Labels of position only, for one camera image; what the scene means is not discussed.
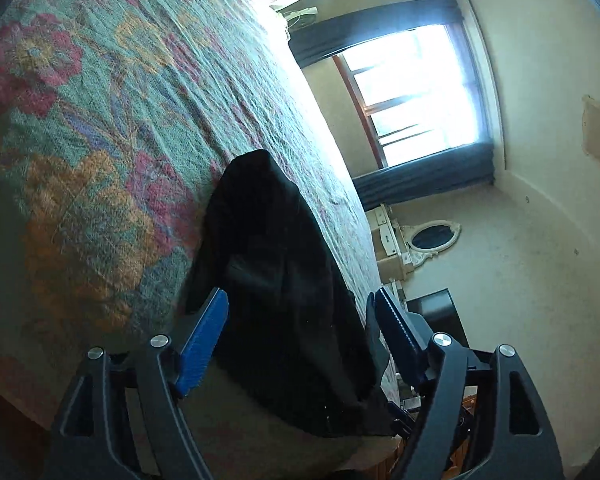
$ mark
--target bedroom wall corner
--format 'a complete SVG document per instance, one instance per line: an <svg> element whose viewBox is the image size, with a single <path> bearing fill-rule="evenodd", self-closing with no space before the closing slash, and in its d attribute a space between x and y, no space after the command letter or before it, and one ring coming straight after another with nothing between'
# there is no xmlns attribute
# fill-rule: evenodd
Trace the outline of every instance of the bedroom wall corner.
<svg viewBox="0 0 600 480"><path fill-rule="evenodd" d="M470 2L502 113L496 186L561 240L600 316L600 166L582 149L582 97L600 100L598 10L589 0Z"/></svg>
<svg viewBox="0 0 600 480"><path fill-rule="evenodd" d="M600 444L600 291L573 248L528 206L482 185L393 205L392 211L401 225L461 223L455 245L410 273L407 298L448 288L472 348L515 346L570 478Z"/></svg>

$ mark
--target wooden furniture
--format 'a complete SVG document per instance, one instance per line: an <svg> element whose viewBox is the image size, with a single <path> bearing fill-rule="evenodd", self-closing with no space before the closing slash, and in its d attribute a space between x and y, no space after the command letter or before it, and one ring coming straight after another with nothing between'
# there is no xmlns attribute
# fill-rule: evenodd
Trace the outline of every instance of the wooden furniture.
<svg viewBox="0 0 600 480"><path fill-rule="evenodd" d="M404 280L407 274L413 271L411 255L404 246L402 235L399 240L396 237L394 226L389 218L389 211L390 208L381 204L380 207L366 212L378 271L383 283Z"/></svg>
<svg viewBox="0 0 600 480"><path fill-rule="evenodd" d="M462 405L469 410L472 414L475 413L475 401L477 396L471 395L464 398L462 401ZM404 453L404 447L406 445L406 441L402 440L400 445L395 449L394 453L387 457L386 460L379 463L378 465L366 469L364 471L365 475L370 480L389 480L391 477L391 473L393 472L394 466ZM462 471L462 463L464 462L464 458L466 457L467 452L469 451L469 440L465 440L462 445L456 449L456 451L451 455L451 462L453 466L446 470L442 475L442 480L449 480L451 478L455 478Z"/></svg>

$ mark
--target floral bedspread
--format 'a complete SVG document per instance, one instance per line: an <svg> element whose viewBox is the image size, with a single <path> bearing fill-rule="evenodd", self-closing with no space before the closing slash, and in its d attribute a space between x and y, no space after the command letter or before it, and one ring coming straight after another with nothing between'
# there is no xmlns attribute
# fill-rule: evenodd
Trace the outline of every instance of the floral bedspread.
<svg viewBox="0 0 600 480"><path fill-rule="evenodd" d="M86 349L167 329L214 184L256 148L298 184L363 317L379 286L368 227L275 14L15 0L0 22L0 393L49 427Z"/></svg>

